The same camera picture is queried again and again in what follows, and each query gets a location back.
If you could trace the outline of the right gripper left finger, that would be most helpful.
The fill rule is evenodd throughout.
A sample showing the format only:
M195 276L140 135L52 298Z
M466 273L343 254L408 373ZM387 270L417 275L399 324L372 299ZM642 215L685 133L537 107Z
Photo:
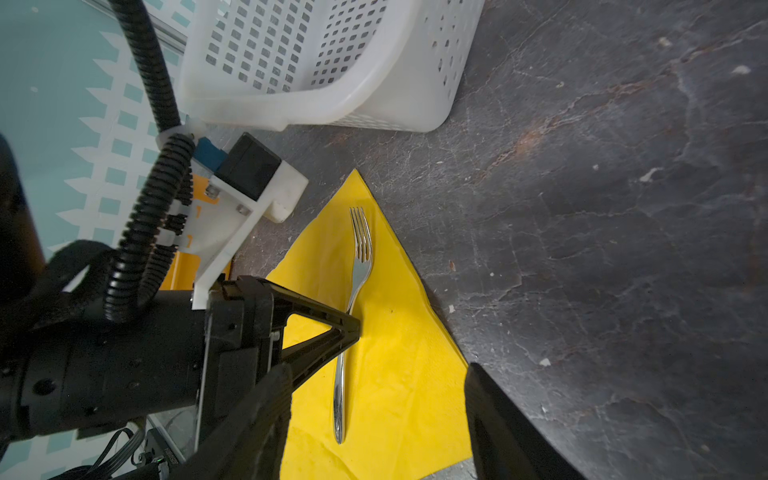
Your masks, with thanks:
M278 479L292 403L292 370L273 368L172 479Z

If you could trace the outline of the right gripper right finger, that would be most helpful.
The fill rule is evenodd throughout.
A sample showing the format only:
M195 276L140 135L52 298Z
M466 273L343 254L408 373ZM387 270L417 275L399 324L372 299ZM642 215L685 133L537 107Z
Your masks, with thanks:
M464 394L479 479L584 478L478 363L468 367Z

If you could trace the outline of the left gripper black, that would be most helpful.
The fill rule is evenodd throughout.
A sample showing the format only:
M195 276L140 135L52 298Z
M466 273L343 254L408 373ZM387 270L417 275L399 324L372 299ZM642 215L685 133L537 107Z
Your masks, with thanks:
M12 341L1 361L1 438L78 429L93 436L172 409L198 408L204 440L266 374L273 295L240 277L192 311L160 293L143 318L103 326L62 322Z

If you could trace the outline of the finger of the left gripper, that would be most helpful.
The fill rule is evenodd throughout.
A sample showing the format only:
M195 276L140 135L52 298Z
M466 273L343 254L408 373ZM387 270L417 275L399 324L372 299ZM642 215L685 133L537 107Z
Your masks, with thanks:
M297 390L331 360L348 350L359 339L361 322L350 314L329 307L266 279L263 286L269 299L270 326L277 332L272 364L287 364L292 371L292 389ZM300 316L326 325L322 334L283 347L284 330L292 316Z

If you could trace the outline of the yellow plastic utensil tray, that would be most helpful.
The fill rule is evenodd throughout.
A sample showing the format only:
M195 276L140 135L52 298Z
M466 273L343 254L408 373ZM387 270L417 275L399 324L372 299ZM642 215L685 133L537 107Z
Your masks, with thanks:
M193 200L201 204L215 204L205 195L208 180L202 176L193 175ZM194 288L194 280L200 266L200 257L193 254L177 252L171 267L160 287L162 291L189 291Z

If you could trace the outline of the white perforated plastic basket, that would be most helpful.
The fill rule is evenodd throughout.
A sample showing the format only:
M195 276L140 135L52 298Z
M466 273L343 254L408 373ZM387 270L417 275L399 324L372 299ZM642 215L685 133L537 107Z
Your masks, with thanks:
M212 124L430 132L448 117L483 5L201 1L176 83Z

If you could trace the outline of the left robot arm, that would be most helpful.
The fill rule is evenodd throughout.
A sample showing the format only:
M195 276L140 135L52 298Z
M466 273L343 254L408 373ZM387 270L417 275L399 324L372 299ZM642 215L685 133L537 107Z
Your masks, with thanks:
M186 291L145 297L132 267L180 193L187 142L161 154L128 243L81 240L42 255L16 162L1 148L1 440L87 436L197 406L209 436L273 369L298 388L359 340L360 322L263 278L218 279L201 310Z

